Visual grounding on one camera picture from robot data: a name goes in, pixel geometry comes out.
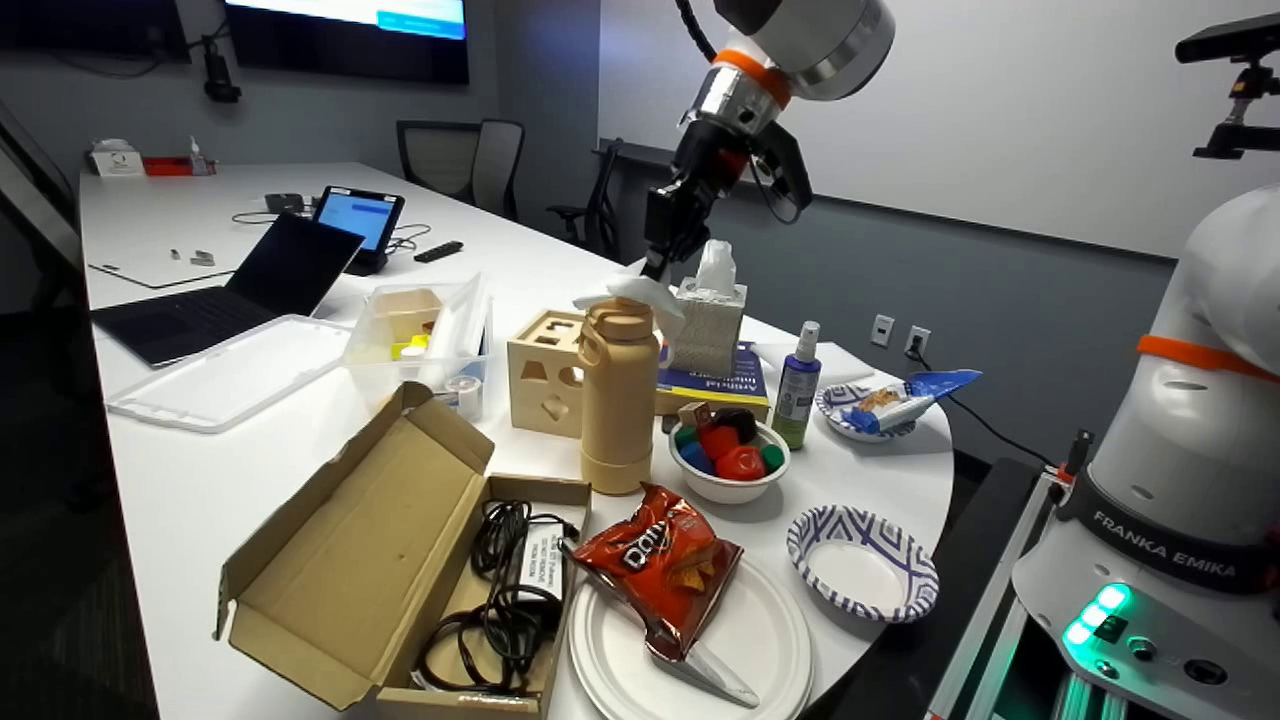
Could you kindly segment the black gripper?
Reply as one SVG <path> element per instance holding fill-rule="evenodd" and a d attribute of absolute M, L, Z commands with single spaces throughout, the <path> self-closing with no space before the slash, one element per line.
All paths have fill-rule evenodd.
<path fill-rule="evenodd" d="M 758 138 L 726 123 L 693 123 L 677 147 L 672 180 L 643 205 L 643 277 L 661 280 L 707 240 L 717 199 L 740 180 Z"/>

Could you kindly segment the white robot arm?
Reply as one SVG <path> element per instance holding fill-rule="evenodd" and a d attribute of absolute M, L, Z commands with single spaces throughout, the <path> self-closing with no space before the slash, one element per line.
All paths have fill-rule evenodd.
<path fill-rule="evenodd" d="M 888 61 L 897 18 L 885 0 L 713 0 L 740 43 L 713 46 L 693 5 L 680 18 L 707 61 L 665 185 L 649 192 L 643 277 L 707 243 L 707 215 L 740 174 L 764 185 L 774 206 L 798 218 L 813 205 L 813 180 L 798 137 L 779 123 L 793 100 L 846 100 Z"/>

